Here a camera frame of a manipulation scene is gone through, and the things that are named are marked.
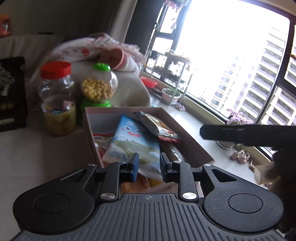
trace cardboard box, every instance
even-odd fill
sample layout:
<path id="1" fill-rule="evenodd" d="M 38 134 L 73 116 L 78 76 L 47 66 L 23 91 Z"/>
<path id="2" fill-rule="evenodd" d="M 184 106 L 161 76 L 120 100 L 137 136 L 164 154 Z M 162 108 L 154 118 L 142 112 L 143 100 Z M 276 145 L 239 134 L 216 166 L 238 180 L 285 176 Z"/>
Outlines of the cardboard box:
<path id="1" fill-rule="evenodd" d="M 105 131 L 106 133 L 116 130 L 121 116 L 143 111 L 151 114 L 176 132 L 183 143 L 176 144 L 176 147 L 191 167 L 200 167 L 205 163 L 213 161 L 213 158 L 187 133 L 163 108 L 154 107 L 87 107 L 85 109 L 84 124 L 88 141 L 98 166 L 104 167 L 99 151 L 95 145 L 94 133 Z"/>

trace green base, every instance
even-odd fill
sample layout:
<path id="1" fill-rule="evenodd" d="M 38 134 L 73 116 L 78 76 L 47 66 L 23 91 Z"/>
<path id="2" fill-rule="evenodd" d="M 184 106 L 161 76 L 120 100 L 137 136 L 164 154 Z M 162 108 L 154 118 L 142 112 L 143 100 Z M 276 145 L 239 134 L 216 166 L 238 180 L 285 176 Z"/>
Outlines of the green base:
<path id="1" fill-rule="evenodd" d="M 81 102 L 80 107 L 81 107 L 81 111 L 84 111 L 85 107 L 111 107 L 111 104 L 110 104 L 110 100 L 107 100 L 103 104 L 98 104 L 96 102 L 89 101 L 88 99 L 84 98 Z"/>

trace gumball machine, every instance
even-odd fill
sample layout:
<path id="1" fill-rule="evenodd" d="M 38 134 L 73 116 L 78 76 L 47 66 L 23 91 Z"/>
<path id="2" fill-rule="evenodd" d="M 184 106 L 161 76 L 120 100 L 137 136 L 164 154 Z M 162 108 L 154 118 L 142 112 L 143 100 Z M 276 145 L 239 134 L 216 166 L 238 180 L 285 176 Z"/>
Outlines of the gumball machine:
<path id="1" fill-rule="evenodd" d="M 110 98 L 118 86 L 116 75 L 107 64 L 97 63 L 84 74 L 80 87 L 84 95 L 81 110 L 85 107 L 111 107 Z"/>

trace cartoon mouth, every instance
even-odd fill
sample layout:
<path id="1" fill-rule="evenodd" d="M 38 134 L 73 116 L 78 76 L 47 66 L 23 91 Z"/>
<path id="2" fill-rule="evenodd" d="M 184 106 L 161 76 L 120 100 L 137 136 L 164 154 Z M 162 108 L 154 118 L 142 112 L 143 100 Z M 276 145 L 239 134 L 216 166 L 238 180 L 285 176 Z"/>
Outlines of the cartoon mouth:
<path id="1" fill-rule="evenodd" d="M 128 131 L 128 134 L 133 136 L 133 137 L 141 137 L 140 134 L 132 133 L 131 131 Z"/>

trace green lid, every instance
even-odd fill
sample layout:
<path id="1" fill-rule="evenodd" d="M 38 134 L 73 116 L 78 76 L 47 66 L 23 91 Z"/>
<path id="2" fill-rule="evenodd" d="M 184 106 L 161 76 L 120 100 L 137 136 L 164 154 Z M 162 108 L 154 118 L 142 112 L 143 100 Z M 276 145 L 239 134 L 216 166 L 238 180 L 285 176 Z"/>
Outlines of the green lid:
<path id="1" fill-rule="evenodd" d="M 111 107 L 111 104 L 110 104 L 110 100 L 106 100 L 105 103 L 99 104 L 84 98 L 81 102 L 80 107 L 81 107 L 81 110 L 84 111 L 85 107 Z"/>
<path id="2" fill-rule="evenodd" d="M 100 70 L 100 71 L 110 71 L 111 68 L 108 64 L 103 64 L 103 63 L 97 63 L 93 66 L 95 70 Z"/>

